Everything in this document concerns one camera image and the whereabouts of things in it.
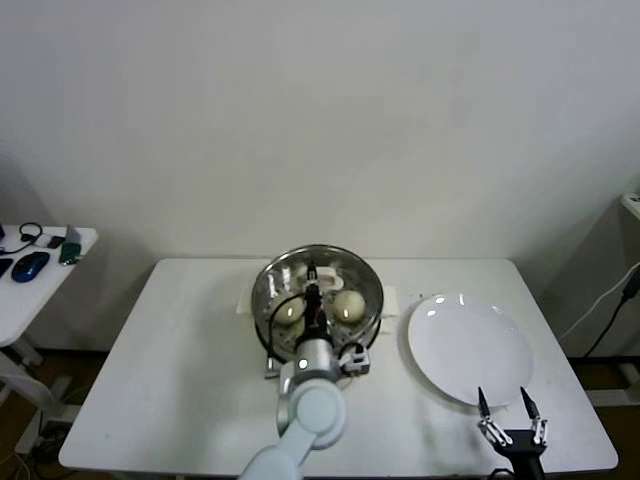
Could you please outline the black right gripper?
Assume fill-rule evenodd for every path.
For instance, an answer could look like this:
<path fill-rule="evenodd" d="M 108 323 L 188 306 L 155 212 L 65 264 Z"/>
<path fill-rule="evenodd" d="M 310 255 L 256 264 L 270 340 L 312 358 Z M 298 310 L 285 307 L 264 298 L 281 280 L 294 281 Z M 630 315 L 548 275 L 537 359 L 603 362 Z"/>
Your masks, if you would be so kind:
<path fill-rule="evenodd" d="M 489 405 L 481 387 L 478 388 L 478 410 L 480 421 L 478 428 L 492 446 L 505 446 L 502 456 L 512 466 L 516 480 L 545 480 L 540 457 L 547 445 L 548 421 L 543 419 L 536 402 L 520 387 L 520 393 L 529 419 L 531 430 L 516 429 L 505 431 L 491 415 Z"/>

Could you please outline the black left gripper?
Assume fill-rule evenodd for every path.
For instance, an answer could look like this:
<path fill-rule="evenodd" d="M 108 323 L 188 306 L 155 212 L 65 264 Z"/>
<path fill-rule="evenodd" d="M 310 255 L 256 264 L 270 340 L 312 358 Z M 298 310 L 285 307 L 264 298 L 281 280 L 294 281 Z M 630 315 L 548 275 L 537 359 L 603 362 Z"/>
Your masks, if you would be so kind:
<path fill-rule="evenodd" d="M 305 287 L 304 292 L 304 328 L 302 334 L 299 336 L 299 342 L 303 343 L 316 339 L 331 342 L 327 318 L 322 307 L 322 298 L 320 297 L 322 292 L 317 284 L 319 282 L 319 275 L 314 262 L 310 262 L 307 267 L 307 281 L 310 284 Z"/>

